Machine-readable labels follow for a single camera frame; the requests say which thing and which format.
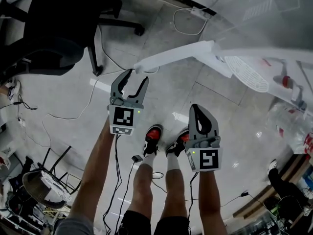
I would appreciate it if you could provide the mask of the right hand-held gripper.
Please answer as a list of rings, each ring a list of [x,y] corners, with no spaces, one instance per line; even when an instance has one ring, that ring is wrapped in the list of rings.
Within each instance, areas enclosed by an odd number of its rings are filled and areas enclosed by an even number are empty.
[[[199,104],[190,107],[189,134],[185,150],[191,170],[207,172],[221,169],[223,149],[220,147],[217,120]]]

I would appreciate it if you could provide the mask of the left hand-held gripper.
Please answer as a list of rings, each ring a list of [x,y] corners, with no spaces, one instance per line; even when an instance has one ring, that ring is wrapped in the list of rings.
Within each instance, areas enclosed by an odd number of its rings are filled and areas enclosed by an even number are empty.
[[[111,85],[110,105],[108,106],[110,132],[116,135],[131,136],[143,113],[142,105],[149,78],[146,76],[141,82],[136,94],[123,98],[123,88],[128,82],[133,69],[121,73]]]

